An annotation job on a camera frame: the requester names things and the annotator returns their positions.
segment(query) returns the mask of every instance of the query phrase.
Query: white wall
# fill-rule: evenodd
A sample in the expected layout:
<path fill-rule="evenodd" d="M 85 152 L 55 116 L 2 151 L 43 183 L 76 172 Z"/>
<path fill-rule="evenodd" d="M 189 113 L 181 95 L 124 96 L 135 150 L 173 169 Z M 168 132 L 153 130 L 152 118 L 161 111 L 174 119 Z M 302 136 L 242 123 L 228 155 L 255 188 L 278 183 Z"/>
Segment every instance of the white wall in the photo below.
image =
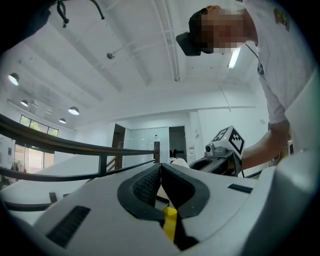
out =
<path fill-rule="evenodd" d="M 268 131 L 268 123 L 260 122 L 260 112 L 255 108 L 233 108 L 199 110 L 199 120 L 203 135 L 203 149 L 217 133 L 228 127 L 234 126 L 245 139 L 244 148 L 251 147 L 257 143 Z M 250 175 L 267 167 L 259 165 L 244 171 L 244 175 Z"/>
<path fill-rule="evenodd" d="M 231 107 L 255 106 L 253 94 L 249 88 L 240 88 L 234 84 L 221 86 Z M 122 91 L 102 105 L 82 112 L 76 128 L 88 123 L 99 122 L 101 119 L 106 121 L 126 120 L 146 115 L 165 115 L 177 111 L 226 108 L 228 103 L 224 94 L 219 85 L 214 82 L 201 84 L 201 86 L 198 86 L 196 82 L 154 82 L 141 90 Z"/>
<path fill-rule="evenodd" d="M 131 119 L 125 120 L 125 124 L 127 125 L 127 128 L 131 130 L 184 126 L 187 154 L 189 154 L 189 146 L 191 147 L 193 145 L 189 116 L 188 116 L 188 113 L 186 112 L 180 112 L 180 113 L 176 112 L 176 113 L 163 114 L 163 115 L 155 114 L 152 116 L 131 118 Z"/>
<path fill-rule="evenodd" d="M 87 143 L 97 146 L 107 146 L 108 123 L 96 123 L 79 128 L 75 132 L 76 142 Z"/>

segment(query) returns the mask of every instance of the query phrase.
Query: man's arm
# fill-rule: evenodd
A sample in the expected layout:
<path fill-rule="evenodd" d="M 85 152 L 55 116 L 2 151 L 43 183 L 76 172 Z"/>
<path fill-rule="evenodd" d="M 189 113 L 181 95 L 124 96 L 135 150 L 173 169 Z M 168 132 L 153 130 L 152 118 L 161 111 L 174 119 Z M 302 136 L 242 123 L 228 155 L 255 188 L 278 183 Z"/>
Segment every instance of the man's arm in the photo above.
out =
<path fill-rule="evenodd" d="M 270 124 L 270 130 L 262 139 L 243 151 L 243 170 L 261 165 L 277 156 L 288 142 L 289 127 L 287 120 Z"/>

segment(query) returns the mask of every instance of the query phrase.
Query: black rubber seal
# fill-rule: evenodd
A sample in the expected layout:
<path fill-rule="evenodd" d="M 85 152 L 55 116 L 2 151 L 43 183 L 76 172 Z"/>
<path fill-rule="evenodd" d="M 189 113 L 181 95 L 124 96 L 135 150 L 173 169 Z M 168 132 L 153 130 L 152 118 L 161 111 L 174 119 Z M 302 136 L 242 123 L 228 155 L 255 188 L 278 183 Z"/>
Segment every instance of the black rubber seal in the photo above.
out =
<path fill-rule="evenodd" d="M 162 187 L 181 219 L 197 216 L 207 205 L 210 191 L 203 182 L 175 169 L 173 165 L 161 165 Z"/>
<path fill-rule="evenodd" d="M 117 190 L 119 203 L 140 220 L 157 221 L 163 227 L 164 214 L 155 208 L 156 196 L 161 185 L 160 164 L 134 175 L 121 183 Z"/>

